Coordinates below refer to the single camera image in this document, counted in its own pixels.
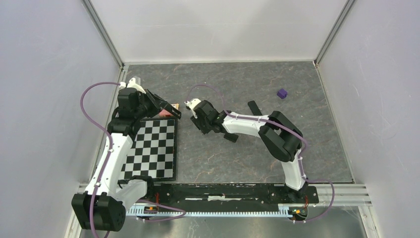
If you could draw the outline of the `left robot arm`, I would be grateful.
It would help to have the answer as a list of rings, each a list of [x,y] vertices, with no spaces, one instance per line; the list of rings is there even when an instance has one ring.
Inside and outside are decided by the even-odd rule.
[[[81,228],[94,233],[121,230],[126,212],[138,200],[150,202],[156,195],[151,176],[132,176],[118,189],[122,166],[143,120],[163,110],[181,118],[178,109],[147,89],[122,88],[117,102],[107,127],[100,127],[105,132],[106,143],[99,166],[84,192],[75,194],[71,201]]]

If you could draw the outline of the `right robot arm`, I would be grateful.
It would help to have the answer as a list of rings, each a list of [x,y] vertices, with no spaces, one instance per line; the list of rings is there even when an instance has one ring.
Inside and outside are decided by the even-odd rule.
[[[219,112],[212,103],[198,98],[187,99],[184,104],[192,113],[191,121],[203,134],[222,133],[232,142],[237,141],[239,134],[260,138],[269,153],[282,163],[287,198],[299,202],[306,196],[307,178],[298,161],[305,140],[284,114],[274,111],[263,115],[255,101],[248,102],[251,115]]]

